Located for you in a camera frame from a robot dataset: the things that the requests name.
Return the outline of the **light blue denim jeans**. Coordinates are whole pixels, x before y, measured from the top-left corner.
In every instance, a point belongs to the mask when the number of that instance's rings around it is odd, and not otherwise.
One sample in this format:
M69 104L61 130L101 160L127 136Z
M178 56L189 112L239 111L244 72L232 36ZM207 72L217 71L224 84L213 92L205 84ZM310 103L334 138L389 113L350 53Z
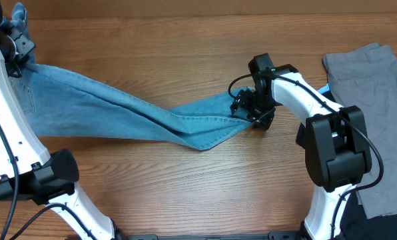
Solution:
M10 78L33 132L42 137L105 137L168 141L208 150L250 127L232 116L221 93L162 109L84 75L34 59Z

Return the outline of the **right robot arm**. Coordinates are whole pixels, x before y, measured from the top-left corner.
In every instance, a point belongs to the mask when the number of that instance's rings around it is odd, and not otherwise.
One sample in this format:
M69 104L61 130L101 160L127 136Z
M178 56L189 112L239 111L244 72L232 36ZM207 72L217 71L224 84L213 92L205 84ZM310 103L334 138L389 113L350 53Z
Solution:
M363 112L343 107L311 87L292 65L275 66L267 53L248 63L253 88L234 95L231 112L256 128L268 130L282 105L301 122L296 142L305 150L305 164L315 184L310 211L298 232L270 234L272 239L333 239L347 192L356 188L372 167Z

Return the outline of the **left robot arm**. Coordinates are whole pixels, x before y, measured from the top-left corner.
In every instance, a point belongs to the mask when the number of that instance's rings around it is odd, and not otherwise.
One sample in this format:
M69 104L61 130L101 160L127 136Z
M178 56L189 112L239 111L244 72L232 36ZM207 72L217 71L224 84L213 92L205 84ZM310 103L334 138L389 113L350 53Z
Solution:
M0 201L11 202L1 238L7 236L17 202L32 200L44 208L15 237L51 209L81 239L122 239L113 220L82 190L71 152L62 149L50 153L27 122L9 79L22 76L19 66L28 61L33 48L20 30L3 20L0 3Z

